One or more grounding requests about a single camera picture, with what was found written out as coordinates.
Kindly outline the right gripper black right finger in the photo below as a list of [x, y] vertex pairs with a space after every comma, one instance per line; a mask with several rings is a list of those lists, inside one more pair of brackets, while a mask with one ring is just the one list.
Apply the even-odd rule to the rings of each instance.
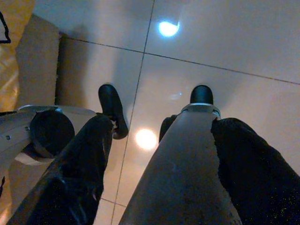
[[300, 177], [245, 122], [213, 120], [218, 176], [244, 225], [298, 225]]

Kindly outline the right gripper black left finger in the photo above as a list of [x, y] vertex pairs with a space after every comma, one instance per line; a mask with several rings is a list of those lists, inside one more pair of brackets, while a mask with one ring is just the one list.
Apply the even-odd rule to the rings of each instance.
[[9, 225], [91, 225], [104, 190], [113, 123], [98, 114], [50, 164]]

